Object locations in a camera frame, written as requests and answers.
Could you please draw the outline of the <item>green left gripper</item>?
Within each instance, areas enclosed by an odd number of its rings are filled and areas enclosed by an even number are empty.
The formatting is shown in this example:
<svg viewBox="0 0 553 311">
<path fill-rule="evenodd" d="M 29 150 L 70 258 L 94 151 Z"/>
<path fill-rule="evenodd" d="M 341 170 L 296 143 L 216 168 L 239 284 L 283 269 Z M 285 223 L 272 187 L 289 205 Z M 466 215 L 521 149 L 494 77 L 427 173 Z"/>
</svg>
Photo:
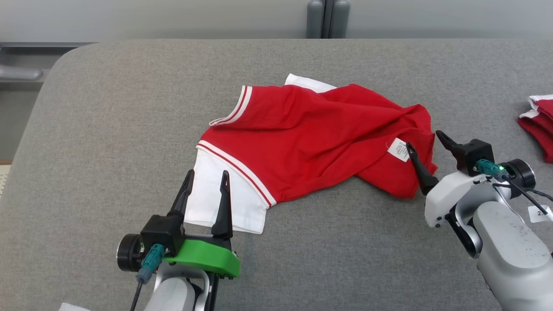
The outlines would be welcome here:
<svg viewBox="0 0 553 311">
<path fill-rule="evenodd" d="M 194 178 L 195 171 L 190 169 L 167 216 L 184 218 L 188 197 L 192 193 Z M 220 193 L 219 210 L 215 223 L 211 228 L 211 234 L 214 238 L 232 238 L 232 202 L 228 171 L 222 173 Z M 241 273 L 241 261 L 234 252 L 201 240 L 186 240 L 176 256 L 164 257 L 163 260 L 164 262 L 181 264 L 185 267 L 204 270 L 223 277 L 238 278 Z"/>
</svg>

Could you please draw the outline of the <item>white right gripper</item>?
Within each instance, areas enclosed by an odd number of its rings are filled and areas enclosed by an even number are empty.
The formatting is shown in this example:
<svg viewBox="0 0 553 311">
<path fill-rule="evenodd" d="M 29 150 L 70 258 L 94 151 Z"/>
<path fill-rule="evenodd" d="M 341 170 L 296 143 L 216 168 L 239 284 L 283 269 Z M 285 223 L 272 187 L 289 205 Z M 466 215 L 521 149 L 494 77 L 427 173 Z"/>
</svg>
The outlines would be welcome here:
<svg viewBox="0 0 553 311">
<path fill-rule="evenodd" d="M 463 144 L 455 142 L 442 130 L 435 132 L 438 140 L 457 161 L 465 156 Z M 468 222 L 476 209 L 489 201 L 489 181 L 485 175 L 469 177 L 454 172 L 442 180 L 430 174 L 411 143 L 406 143 L 407 153 L 417 175 L 423 195 L 426 195 L 424 217 L 431 227 L 452 221 L 454 227 L 468 228 Z"/>
</svg>

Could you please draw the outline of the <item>red shorts white waistband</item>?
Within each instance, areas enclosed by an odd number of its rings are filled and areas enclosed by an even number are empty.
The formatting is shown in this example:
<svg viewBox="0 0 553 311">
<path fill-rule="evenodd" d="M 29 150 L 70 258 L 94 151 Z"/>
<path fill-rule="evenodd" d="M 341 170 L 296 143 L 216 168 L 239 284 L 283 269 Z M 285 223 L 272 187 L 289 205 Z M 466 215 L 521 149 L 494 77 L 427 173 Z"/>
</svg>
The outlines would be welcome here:
<svg viewBox="0 0 553 311">
<path fill-rule="evenodd" d="M 529 96 L 531 109 L 518 117 L 518 124 L 543 150 L 543 159 L 553 163 L 553 94 Z"/>
</svg>

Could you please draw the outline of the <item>red jersey shirt white trim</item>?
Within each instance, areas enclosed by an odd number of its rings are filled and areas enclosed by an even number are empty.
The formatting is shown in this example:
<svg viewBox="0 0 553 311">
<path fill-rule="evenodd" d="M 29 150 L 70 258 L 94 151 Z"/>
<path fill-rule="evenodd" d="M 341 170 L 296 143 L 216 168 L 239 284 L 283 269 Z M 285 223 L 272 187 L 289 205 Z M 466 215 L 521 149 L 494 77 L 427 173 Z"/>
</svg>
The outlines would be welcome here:
<svg viewBox="0 0 553 311">
<path fill-rule="evenodd" d="M 213 226 L 229 174 L 233 228 L 261 234 L 265 214 L 357 176 L 394 197 L 419 187 L 405 150 L 432 162 L 435 135 L 423 105 L 403 108 L 352 83 L 333 87 L 290 74 L 284 86 L 243 86 L 228 116 L 210 122 L 196 149 L 184 221 Z"/>
</svg>

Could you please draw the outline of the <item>white paper label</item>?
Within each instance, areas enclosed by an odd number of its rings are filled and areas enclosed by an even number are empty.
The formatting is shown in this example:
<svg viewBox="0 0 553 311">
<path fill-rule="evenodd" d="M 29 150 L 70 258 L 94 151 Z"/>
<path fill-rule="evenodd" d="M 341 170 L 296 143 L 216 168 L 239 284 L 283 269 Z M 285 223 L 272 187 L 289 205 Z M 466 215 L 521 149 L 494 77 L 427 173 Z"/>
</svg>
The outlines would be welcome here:
<svg viewBox="0 0 553 311">
<path fill-rule="evenodd" d="M 550 221 L 553 222 L 553 211 L 549 206 L 542 206 L 544 213 L 537 206 L 528 206 L 529 219 L 532 223 Z"/>
</svg>

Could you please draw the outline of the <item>white perforated basket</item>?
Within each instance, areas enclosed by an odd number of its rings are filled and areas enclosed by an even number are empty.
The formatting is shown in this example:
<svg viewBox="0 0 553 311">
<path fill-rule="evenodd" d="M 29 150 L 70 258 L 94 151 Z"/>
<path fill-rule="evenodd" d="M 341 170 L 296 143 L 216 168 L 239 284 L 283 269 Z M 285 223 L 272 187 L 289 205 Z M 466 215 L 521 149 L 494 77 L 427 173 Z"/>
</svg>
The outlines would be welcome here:
<svg viewBox="0 0 553 311">
<path fill-rule="evenodd" d="M 0 197 L 5 189 L 6 181 L 8 179 L 12 166 L 12 160 L 0 161 Z"/>
</svg>

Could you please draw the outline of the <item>grey rounded bar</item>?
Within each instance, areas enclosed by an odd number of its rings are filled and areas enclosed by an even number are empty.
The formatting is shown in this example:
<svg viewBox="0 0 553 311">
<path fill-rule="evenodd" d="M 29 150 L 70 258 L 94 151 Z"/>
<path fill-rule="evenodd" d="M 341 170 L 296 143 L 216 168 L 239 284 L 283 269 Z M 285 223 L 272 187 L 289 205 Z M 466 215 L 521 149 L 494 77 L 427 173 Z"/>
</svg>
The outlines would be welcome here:
<svg viewBox="0 0 553 311">
<path fill-rule="evenodd" d="M 40 69 L 10 67 L 0 64 L 0 79 L 36 81 L 42 77 L 43 71 Z"/>
</svg>

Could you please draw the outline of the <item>grey wall partition post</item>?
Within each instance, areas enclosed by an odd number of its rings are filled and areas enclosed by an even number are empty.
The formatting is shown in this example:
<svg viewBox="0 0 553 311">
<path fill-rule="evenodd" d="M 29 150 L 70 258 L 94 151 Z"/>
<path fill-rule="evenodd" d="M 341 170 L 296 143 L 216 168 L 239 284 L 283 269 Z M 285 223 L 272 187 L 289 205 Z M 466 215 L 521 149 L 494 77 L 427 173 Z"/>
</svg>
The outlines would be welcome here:
<svg viewBox="0 0 553 311">
<path fill-rule="evenodd" d="M 345 38 L 350 9 L 349 0 L 309 0 L 306 38 Z"/>
</svg>

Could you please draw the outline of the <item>dark grey wall rail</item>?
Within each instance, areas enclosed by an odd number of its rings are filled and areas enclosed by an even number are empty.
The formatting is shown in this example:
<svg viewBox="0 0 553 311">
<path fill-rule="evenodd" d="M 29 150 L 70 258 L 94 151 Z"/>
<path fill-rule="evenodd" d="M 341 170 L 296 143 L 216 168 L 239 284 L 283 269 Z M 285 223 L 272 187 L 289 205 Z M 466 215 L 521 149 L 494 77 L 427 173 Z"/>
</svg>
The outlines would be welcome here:
<svg viewBox="0 0 553 311">
<path fill-rule="evenodd" d="M 0 42 L 3 48 L 79 48 L 95 42 Z"/>
</svg>

